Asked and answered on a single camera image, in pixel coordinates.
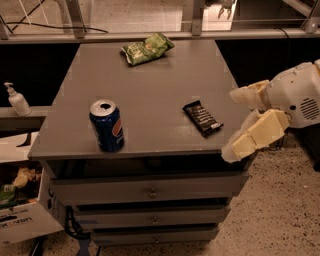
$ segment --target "speckled floor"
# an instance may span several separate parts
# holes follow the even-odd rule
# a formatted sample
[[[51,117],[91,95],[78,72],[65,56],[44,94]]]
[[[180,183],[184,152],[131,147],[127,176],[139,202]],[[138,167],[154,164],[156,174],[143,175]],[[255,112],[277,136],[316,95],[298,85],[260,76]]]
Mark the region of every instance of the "speckled floor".
[[[103,247],[108,256],[318,256],[320,173],[293,133],[279,151],[258,153],[250,178],[210,243]],[[0,247],[0,255],[29,255],[34,240]],[[79,245],[64,232],[50,234],[43,255],[76,255]],[[91,243],[90,255],[98,247]]]

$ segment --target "can lid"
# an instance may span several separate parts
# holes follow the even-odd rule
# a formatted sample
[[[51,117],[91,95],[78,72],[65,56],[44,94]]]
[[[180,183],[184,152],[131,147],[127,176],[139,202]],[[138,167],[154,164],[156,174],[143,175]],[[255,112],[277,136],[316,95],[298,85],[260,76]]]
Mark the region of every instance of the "can lid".
[[[116,109],[116,104],[107,99],[102,99],[94,102],[90,107],[90,112],[95,116],[107,116],[113,113]]]

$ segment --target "chocolate bar wrapper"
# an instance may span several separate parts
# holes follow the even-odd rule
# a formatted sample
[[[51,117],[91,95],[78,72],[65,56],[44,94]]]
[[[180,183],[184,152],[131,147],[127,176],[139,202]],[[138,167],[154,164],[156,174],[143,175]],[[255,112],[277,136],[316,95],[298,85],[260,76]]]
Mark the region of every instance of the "chocolate bar wrapper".
[[[208,137],[223,126],[201,105],[199,100],[185,105],[182,109],[203,137]]]

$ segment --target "pepsi can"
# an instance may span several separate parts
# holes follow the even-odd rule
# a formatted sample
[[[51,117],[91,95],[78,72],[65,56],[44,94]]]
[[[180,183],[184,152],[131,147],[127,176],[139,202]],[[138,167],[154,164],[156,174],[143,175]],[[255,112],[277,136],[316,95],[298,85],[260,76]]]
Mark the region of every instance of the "pepsi can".
[[[101,150],[115,152],[123,147],[120,111],[113,101],[102,99],[94,102],[90,107],[90,121]]]

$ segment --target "drawer front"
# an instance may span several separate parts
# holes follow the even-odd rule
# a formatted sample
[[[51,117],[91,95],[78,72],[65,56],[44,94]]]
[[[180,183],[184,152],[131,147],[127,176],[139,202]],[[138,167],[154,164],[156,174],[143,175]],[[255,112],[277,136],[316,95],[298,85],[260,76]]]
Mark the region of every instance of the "drawer front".
[[[164,226],[222,222],[230,211],[229,206],[203,209],[190,207],[176,209],[133,210],[128,212],[75,212],[77,222],[84,229]]]
[[[92,233],[91,237],[98,246],[130,245],[130,244],[158,244],[168,242],[210,241],[215,238],[218,228],[201,228],[185,230],[160,230],[148,232],[110,232]]]
[[[89,205],[233,197],[247,178],[244,172],[224,177],[135,181],[54,180],[51,187],[64,205]]]

